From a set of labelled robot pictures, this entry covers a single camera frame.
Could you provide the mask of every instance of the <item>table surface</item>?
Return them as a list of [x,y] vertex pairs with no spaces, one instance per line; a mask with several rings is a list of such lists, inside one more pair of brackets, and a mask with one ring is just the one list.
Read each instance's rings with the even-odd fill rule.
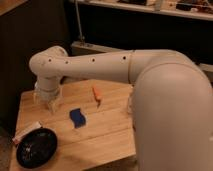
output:
[[[102,93],[97,108],[92,86]],[[128,84],[85,80],[62,86],[58,110],[51,114],[42,103],[34,103],[33,91],[22,93],[16,132],[39,121],[58,138],[54,156],[34,170],[84,170],[135,154],[132,119],[127,102],[132,87]],[[87,123],[75,129],[69,111],[81,108]],[[25,170],[16,161],[13,147],[10,170]]]

